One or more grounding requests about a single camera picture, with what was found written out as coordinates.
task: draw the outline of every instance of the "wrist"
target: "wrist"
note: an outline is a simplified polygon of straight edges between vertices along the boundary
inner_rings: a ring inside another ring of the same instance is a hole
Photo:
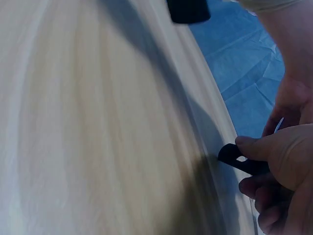
[[[286,74],[313,87],[313,2],[303,0],[258,17],[282,53]]]

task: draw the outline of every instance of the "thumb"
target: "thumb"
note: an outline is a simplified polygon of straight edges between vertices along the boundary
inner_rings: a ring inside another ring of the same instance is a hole
[[[272,146],[271,136],[261,139],[240,136],[235,140],[243,156],[255,161],[268,161]]]

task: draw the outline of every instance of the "skin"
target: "skin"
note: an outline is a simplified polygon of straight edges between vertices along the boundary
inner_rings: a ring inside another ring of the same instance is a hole
[[[312,143],[313,124],[288,127],[261,139],[236,139],[245,157],[267,161],[271,171],[239,184],[243,194],[255,199],[265,234],[313,234]]]
[[[236,139],[245,157],[267,161],[271,173],[244,179],[239,187],[255,199],[265,234],[313,234],[313,126],[307,124],[313,123],[313,1],[257,16],[286,69],[262,138]]]
[[[313,1],[257,16],[280,49],[286,68],[263,136],[273,134],[282,118],[281,129],[313,123]]]

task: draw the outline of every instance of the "hand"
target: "hand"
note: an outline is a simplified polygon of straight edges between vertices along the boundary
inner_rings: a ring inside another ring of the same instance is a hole
[[[261,139],[238,137],[243,155],[267,161],[271,173],[244,179],[240,190],[255,199],[258,222],[268,235],[313,234],[313,124]]]
[[[263,137],[273,134],[282,118],[284,120],[279,129],[313,123],[313,89],[310,76],[300,72],[295,74],[285,75],[281,81],[275,106],[264,128]]]

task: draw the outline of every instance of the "finger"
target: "finger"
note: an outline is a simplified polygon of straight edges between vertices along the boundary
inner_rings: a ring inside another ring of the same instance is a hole
[[[258,213],[262,213],[266,209],[270,208],[276,202],[275,195],[279,192],[280,186],[269,187],[262,186],[255,192],[255,208]]]
[[[243,179],[239,183],[239,190],[251,199],[255,199],[256,190],[265,185],[279,186],[271,173],[265,175],[252,176]]]
[[[313,105],[306,105],[301,111],[300,125],[313,123]]]
[[[277,106],[274,106],[273,111],[269,115],[268,121],[264,127],[262,137],[269,136],[275,132],[275,129],[283,118],[283,112]]]
[[[243,156],[256,161],[267,161],[270,151],[277,141],[278,139],[274,135],[261,139],[240,136],[235,140]]]
[[[258,218],[260,229],[265,234],[270,234],[273,225],[278,222],[281,217],[283,217],[283,213],[279,205],[263,211]]]
[[[288,204],[293,192],[281,185],[266,185],[255,192],[255,208],[259,213],[269,209],[275,204]]]
[[[282,202],[263,211],[258,218],[260,229],[268,235],[282,234],[289,205],[289,202]]]
[[[292,112],[289,117],[284,117],[282,123],[280,124],[278,130],[285,129],[287,127],[299,125],[300,112]]]

